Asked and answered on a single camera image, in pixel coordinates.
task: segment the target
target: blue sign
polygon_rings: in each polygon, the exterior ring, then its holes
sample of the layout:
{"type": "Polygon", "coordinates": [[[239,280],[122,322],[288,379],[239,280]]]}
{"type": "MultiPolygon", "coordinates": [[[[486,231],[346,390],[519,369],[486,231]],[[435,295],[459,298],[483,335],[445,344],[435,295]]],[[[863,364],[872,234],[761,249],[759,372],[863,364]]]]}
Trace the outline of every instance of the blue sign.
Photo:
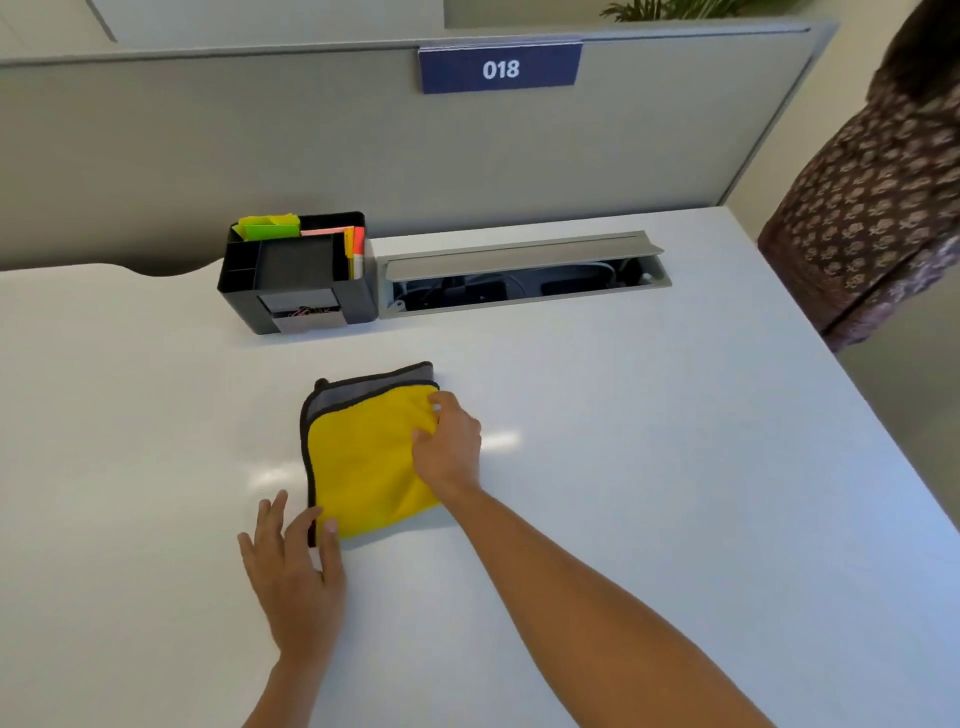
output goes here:
{"type": "Polygon", "coordinates": [[[423,93],[499,91],[573,85],[581,42],[420,48],[423,93]]]}

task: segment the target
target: white desk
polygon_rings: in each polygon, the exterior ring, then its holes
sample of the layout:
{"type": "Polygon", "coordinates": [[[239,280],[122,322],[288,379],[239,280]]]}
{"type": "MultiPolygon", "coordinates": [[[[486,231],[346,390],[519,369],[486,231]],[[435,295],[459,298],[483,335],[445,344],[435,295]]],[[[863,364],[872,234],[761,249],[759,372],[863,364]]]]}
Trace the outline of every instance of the white desk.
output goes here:
{"type": "MultiPolygon", "coordinates": [[[[0,275],[4,725],[238,726],[275,650],[234,536],[281,486],[305,502],[302,400],[430,359],[487,488],[780,728],[956,726],[960,536],[726,210],[373,246],[638,229],[672,288],[291,339],[251,334],[216,264],[0,275]]],[[[443,515],[347,552],[314,725],[571,724],[443,515]]]]}

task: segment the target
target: right hand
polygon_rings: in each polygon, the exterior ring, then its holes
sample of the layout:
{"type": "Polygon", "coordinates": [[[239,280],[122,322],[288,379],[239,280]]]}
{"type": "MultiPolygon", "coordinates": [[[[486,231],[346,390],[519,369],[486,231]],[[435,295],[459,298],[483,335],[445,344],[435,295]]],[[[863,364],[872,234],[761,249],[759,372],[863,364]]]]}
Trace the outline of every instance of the right hand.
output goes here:
{"type": "Polygon", "coordinates": [[[449,392],[435,392],[437,430],[415,429],[414,470],[443,505],[480,489],[480,423],[449,392]]]}

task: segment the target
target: brown patterned clothing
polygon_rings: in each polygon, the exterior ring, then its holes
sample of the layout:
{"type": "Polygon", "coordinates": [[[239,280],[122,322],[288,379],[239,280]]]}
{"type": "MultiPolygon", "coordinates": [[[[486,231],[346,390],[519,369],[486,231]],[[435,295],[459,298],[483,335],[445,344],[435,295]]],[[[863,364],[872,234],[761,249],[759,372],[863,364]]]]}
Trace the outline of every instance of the brown patterned clothing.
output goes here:
{"type": "Polygon", "coordinates": [[[759,247],[834,352],[939,280],[960,260],[960,74],[920,106],[879,71],[759,247]]]}

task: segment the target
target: green sticky note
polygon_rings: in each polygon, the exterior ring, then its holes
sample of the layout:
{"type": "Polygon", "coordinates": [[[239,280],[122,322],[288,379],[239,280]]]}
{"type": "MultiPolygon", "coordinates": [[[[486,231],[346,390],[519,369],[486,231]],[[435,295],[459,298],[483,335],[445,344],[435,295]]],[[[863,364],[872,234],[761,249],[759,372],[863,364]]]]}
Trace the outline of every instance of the green sticky note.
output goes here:
{"type": "Polygon", "coordinates": [[[233,231],[243,240],[273,240],[278,237],[300,237],[297,215],[251,215],[242,217],[233,231]]]}

